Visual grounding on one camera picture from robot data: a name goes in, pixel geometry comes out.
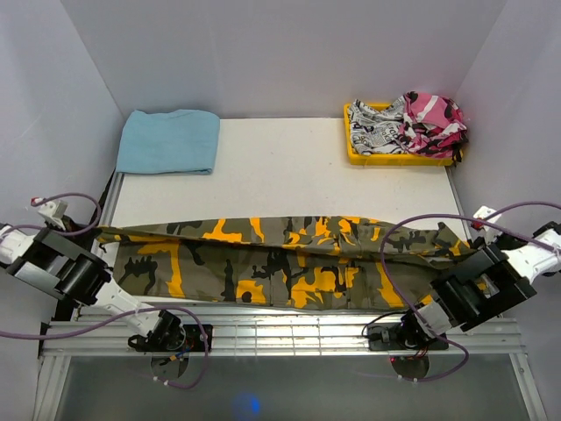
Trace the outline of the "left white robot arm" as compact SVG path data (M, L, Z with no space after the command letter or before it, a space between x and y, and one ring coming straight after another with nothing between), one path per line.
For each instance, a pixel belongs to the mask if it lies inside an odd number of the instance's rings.
M54 230L28 235L1 225L1 267L8 275L73 306L106 310L133 333L139 352L174 352L187 344L181 320L142 303L113 279L106 262Z

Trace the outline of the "yellow camouflage trousers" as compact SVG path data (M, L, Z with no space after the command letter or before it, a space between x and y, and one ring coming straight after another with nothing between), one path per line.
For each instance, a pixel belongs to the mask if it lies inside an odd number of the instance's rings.
M104 226L113 275L136 296L300 310L400 310L465 260L446 224L418 230L359 217L220 218Z

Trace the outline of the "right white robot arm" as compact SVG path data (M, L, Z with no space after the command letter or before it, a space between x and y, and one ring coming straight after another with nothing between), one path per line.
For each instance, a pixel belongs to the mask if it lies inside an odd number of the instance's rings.
M468 332L535 296L534 280L560 271L560 225L544 225L533 240L505 248L497 239L444 271L431 283L433 301L408 311L395 339L408 349L437 349L449 330Z

